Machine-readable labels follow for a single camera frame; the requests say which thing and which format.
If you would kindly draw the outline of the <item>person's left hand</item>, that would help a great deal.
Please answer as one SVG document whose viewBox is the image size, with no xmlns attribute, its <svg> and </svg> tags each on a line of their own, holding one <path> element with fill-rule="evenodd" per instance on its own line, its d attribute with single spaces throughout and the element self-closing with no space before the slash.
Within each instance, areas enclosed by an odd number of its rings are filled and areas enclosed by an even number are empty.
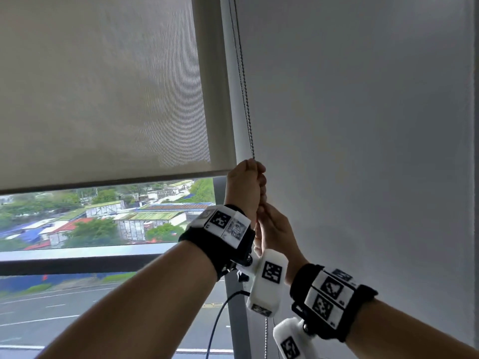
<svg viewBox="0 0 479 359">
<path fill-rule="evenodd" d="M 244 215 L 250 220 L 250 226 L 255 228 L 256 213 L 248 214 L 245 212 L 245 190 L 246 190 L 246 160 L 240 162 L 227 175 L 226 192 L 224 204 L 234 205 L 241 209 Z"/>
</svg>

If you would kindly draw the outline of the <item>person's right hand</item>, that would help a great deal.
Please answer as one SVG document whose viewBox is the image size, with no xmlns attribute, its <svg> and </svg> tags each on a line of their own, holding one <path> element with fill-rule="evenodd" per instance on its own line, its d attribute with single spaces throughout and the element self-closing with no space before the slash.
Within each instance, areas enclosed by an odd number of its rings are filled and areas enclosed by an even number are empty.
<svg viewBox="0 0 479 359">
<path fill-rule="evenodd" d="M 269 208 L 273 222 L 272 250 L 284 254 L 288 259 L 285 283 L 291 285 L 297 272 L 302 266 L 308 264 L 308 260 L 304 257 L 297 245 L 289 219 L 273 205 L 269 204 Z"/>
</svg>

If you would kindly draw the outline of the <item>grey window mullion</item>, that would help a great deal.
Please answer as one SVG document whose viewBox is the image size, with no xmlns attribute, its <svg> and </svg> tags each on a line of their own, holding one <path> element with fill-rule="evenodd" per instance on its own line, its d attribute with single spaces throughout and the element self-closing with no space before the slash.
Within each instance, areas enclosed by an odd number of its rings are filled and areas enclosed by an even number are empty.
<svg viewBox="0 0 479 359">
<path fill-rule="evenodd" d="M 213 185 L 215 202 L 222 204 L 225 198 L 226 177 L 213 178 Z M 237 291 L 243 290 L 243 284 L 238 281 L 237 270 L 228 273 L 224 279 L 227 298 Z M 252 359 L 245 302 L 246 296 L 238 294 L 227 303 L 235 359 Z"/>
</svg>

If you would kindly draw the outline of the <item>black wristband with markers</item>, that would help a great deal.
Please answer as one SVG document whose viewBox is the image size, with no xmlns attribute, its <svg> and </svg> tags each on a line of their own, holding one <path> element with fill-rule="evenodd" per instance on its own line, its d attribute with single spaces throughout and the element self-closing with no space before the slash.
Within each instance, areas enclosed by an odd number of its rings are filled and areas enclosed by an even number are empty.
<svg viewBox="0 0 479 359">
<path fill-rule="evenodd" d="M 251 262 L 255 230 L 244 211 L 233 204 L 208 206 L 188 224 L 179 242 L 188 241 L 206 254 L 217 281 L 233 269 Z"/>
<path fill-rule="evenodd" d="M 341 343 L 362 306 L 377 295 L 375 289 L 340 269 L 310 263 L 298 270 L 290 286 L 292 311 L 321 339 Z"/>
</svg>

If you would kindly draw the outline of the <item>black left wristband with markers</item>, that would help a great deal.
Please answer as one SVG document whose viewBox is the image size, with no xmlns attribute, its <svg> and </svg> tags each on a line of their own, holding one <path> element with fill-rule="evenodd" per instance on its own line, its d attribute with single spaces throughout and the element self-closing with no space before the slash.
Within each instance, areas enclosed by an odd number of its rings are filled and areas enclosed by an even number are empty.
<svg viewBox="0 0 479 359">
<path fill-rule="evenodd" d="M 188 224 L 179 242 L 188 241 L 206 254 L 217 281 L 233 269 L 251 262 L 255 230 L 244 211 L 233 204 L 208 206 Z"/>
</svg>

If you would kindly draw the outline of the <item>beige roller blind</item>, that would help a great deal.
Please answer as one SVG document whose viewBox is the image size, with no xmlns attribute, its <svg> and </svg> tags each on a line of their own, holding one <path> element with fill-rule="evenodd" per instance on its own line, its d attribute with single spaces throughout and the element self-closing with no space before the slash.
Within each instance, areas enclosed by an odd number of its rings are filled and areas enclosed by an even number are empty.
<svg viewBox="0 0 479 359">
<path fill-rule="evenodd" d="M 0 0 L 0 194 L 227 174 L 221 0 Z"/>
</svg>

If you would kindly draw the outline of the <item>person's right forearm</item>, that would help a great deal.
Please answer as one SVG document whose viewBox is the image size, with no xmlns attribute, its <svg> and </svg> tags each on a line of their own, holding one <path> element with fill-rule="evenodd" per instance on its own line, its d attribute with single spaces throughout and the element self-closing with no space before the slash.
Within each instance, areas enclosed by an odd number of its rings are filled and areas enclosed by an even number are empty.
<svg viewBox="0 0 479 359">
<path fill-rule="evenodd" d="M 479 359 L 479 350 L 376 299 L 356 314 L 345 344 L 358 359 Z"/>
</svg>

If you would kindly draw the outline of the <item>dark window rail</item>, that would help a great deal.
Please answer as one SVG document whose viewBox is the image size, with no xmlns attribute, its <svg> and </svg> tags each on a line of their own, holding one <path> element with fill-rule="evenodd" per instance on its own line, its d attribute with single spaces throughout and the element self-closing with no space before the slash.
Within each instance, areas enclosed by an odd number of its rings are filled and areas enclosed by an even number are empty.
<svg viewBox="0 0 479 359">
<path fill-rule="evenodd" d="M 0 252 L 0 277 L 138 271 L 175 245 L 169 242 Z"/>
</svg>

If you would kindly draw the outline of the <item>person's left forearm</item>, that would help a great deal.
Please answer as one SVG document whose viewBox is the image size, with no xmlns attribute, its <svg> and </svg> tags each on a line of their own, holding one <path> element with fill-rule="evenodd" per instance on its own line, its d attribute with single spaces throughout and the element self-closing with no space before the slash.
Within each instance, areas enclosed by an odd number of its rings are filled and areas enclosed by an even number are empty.
<svg viewBox="0 0 479 359">
<path fill-rule="evenodd" d="M 217 282 L 180 242 L 82 314 L 37 359 L 171 359 Z"/>
</svg>

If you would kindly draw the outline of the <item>black right wristband with markers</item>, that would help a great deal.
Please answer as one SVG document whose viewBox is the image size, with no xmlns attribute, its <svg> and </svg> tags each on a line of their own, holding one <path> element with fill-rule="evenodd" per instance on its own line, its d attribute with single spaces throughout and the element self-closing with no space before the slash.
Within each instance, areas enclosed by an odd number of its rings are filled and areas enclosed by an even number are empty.
<svg viewBox="0 0 479 359">
<path fill-rule="evenodd" d="M 321 339 L 341 343 L 362 306 L 377 295 L 375 289 L 340 269 L 310 263 L 298 270 L 290 286 L 292 311 Z"/>
</svg>

